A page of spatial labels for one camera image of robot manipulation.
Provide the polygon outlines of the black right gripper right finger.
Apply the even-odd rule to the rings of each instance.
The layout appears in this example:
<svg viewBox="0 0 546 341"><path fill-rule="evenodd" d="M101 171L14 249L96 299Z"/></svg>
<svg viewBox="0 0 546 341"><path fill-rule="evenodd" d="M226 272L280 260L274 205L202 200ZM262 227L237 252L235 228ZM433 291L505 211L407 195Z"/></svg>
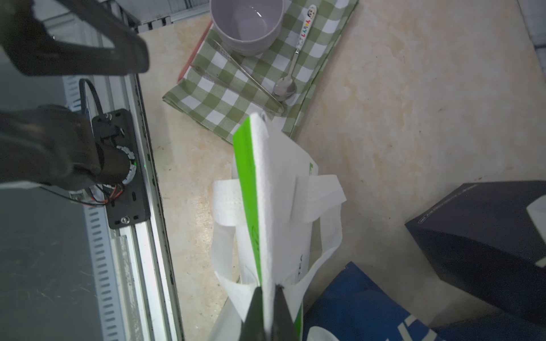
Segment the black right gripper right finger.
<svg viewBox="0 0 546 341"><path fill-rule="evenodd" d="M273 341L298 341L298 335L287 301L284 297L283 287L277 285L274 295L274 318L272 324Z"/></svg>

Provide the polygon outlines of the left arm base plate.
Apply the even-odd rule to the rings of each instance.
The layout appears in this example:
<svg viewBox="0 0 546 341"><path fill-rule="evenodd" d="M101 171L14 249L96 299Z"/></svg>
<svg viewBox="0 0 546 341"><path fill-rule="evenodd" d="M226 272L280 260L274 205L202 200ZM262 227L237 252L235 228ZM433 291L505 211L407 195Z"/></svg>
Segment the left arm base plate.
<svg viewBox="0 0 546 341"><path fill-rule="evenodd" d="M106 204L109 228L117 230L150 218L150 209L132 114L126 109L92 119L102 164L99 184L115 188Z"/></svg>

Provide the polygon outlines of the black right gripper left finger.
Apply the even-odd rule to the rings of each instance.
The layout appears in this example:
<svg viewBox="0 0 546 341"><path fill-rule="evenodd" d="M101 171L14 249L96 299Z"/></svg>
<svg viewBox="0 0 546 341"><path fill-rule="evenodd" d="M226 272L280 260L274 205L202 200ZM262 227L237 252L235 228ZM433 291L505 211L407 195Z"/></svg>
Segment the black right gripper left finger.
<svg viewBox="0 0 546 341"><path fill-rule="evenodd" d="M262 288L254 291L245 320L242 322L239 341L264 341Z"/></svg>

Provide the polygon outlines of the green white takeout bag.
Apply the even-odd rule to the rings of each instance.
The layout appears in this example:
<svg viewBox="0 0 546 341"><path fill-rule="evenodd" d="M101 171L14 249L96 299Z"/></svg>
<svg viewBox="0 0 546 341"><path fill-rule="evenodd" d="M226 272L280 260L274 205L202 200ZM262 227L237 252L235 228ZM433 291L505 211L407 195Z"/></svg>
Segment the green white takeout bag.
<svg viewBox="0 0 546 341"><path fill-rule="evenodd" d="M229 180L213 185L210 260L227 294L212 340L239 340L254 291L262 288L264 340L272 340L274 295L284 289L298 340L307 289L343 239L338 178L319 175L311 156L264 114L233 136Z"/></svg>

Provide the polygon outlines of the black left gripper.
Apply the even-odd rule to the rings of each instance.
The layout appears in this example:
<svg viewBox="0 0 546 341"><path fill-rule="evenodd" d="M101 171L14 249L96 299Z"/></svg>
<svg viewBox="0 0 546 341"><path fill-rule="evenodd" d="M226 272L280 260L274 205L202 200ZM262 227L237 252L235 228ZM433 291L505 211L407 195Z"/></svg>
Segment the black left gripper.
<svg viewBox="0 0 546 341"><path fill-rule="evenodd" d="M57 41L34 16L32 1L2 1L1 47L20 72L28 76L123 76L148 71L144 40L103 5L97 1L60 3L114 46L95 48Z"/></svg>

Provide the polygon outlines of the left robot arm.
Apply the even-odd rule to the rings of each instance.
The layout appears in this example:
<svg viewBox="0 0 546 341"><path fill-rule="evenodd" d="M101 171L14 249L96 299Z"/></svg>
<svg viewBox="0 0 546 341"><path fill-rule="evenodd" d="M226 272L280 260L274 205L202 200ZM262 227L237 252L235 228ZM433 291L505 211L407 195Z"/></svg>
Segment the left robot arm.
<svg viewBox="0 0 546 341"><path fill-rule="evenodd" d="M80 107L98 96L93 75L125 76L149 69L145 42L97 1L64 1L112 43L95 48L55 40L36 18L32 1L1 3L1 47L28 76L79 77ZM137 174L132 118L125 109L106 113L101 104L89 118L60 105L1 113L1 184L24 183L80 190L126 186Z"/></svg>

